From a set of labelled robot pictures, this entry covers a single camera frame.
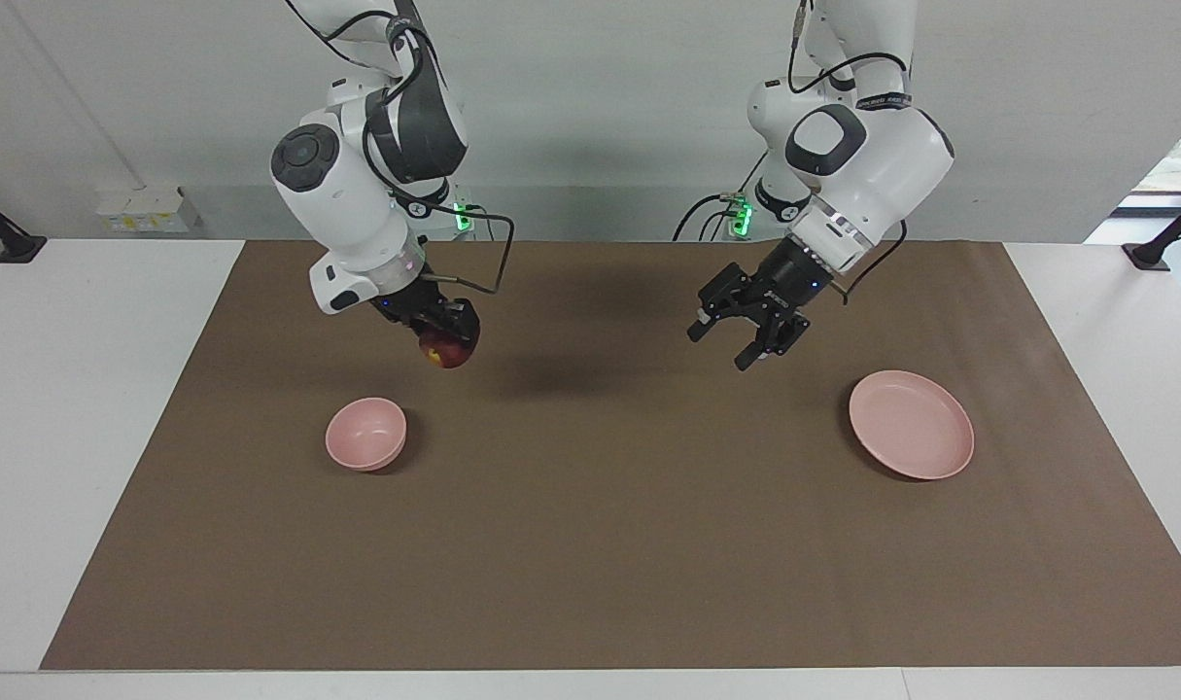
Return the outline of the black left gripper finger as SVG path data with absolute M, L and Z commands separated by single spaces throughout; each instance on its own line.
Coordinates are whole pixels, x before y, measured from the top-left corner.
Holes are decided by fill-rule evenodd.
M 757 297 L 748 297 L 753 279 L 742 270 L 740 264 L 729 262 L 698 292 L 698 307 L 694 323 L 689 327 L 687 336 L 698 342 L 702 336 L 724 319 L 740 318 L 761 328 L 765 320 L 765 310 Z
M 800 340 L 811 320 L 798 307 L 752 306 L 743 314 L 755 326 L 753 340 L 735 358 L 735 367 L 746 371 L 764 356 L 782 356 Z

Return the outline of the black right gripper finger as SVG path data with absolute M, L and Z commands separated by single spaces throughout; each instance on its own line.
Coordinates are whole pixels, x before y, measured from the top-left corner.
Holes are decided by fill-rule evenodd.
M 482 323 L 469 297 L 452 297 L 449 301 L 449 331 L 458 336 L 466 355 L 474 354 L 482 335 Z

